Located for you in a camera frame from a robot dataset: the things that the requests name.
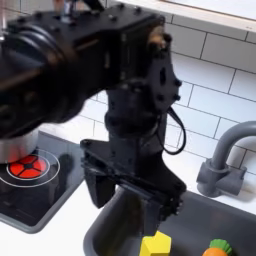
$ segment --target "sink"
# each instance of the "sink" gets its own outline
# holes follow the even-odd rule
[[[200,256],[213,239],[225,239],[234,255],[256,255],[256,216],[186,192],[184,207],[159,230],[172,237],[171,256]],[[87,256],[137,256],[140,251],[138,198],[119,190],[84,239]]]

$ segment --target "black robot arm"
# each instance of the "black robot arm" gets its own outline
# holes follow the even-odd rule
[[[182,125],[170,107],[181,82],[163,25],[162,16],[122,4],[65,19],[36,13],[8,24],[0,55],[1,139],[65,122],[107,90],[110,141],[81,142],[85,178],[97,207],[115,184],[138,194],[148,235],[177,213],[186,189],[162,160],[167,113]]]

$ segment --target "stove burner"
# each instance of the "stove burner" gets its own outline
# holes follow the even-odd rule
[[[0,180],[13,187],[34,188],[52,181],[59,170],[60,163],[55,155],[37,149],[35,153],[7,164],[5,171],[0,171]]]
[[[33,179],[40,177],[47,170],[48,163],[41,156],[29,155],[10,164],[10,173],[18,178]]]

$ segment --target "screw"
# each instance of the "screw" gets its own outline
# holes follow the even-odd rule
[[[53,18],[56,20],[60,20],[61,17],[60,17],[60,15],[54,15]]]
[[[24,22],[26,22],[26,19],[25,19],[24,17],[19,17],[19,18],[17,19],[17,21],[18,21],[19,23],[24,23]]]
[[[176,79],[176,80],[174,81],[174,84],[175,84],[177,87],[180,87],[180,86],[182,85],[182,82],[181,82],[180,80]]]
[[[91,14],[94,15],[95,17],[98,17],[100,15],[100,12],[97,10],[91,11]]]
[[[118,7],[119,7],[120,10],[123,10],[125,5],[123,3],[121,3],[121,4],[118,5]]]
[[[134,7],[134,10],[135,10],[135,13],[141,13],[141,7],[139,7],[139,6],[135,6]]]
[[[83,141],[82,141],[82,144],[83,144],[84,146],[89,147],[89,146],[92,144],[92,142],[89,141],[89,140],[83,140]]]
[[[112,14],[108,15],[108,18],[109,18],[111,21],[117,21],[117,17],[114,16],[114,15],[112,15]]]
[[[122,34],[122,35],[121,35],[121,40],[122,40],[122,42],[126,42],[126,40],[127,40],[127,35],[126,35],[126,34]]]
[[[76,22],[74,20],[71,20],[68,25],[70,27],[75,27],[76,26]]]
[[[59,32],[59,31],[60,31],[60,28],[54,27],[54,26],[51,26],[50,29],[51,29],[53,32]]]
[[[35,17],[37,19],[41,19],[43,17],[43,14],[41,12],[35,12]]]
[[[159,101],[164,101],[164,96],[163,96],[162,94],[158,94],[158,95],[157,95],[157,99],[158,99]]]
[[[173,96],[173,99],[174,100],[177,100],[177,101],[179,101],[180,100],[180,95],[178,95],[178,94],[175,94],[174,96]]]
[[[170,43],[172,41],[172,37],[168,34],[164,34],[164,40],[167,42],[167,43]]]

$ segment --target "toy stove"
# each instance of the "toy stove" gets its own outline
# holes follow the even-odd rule
[[[39,232],[83,181],[77,144],[40,133],[25,158],[0,165],[0,221]]]

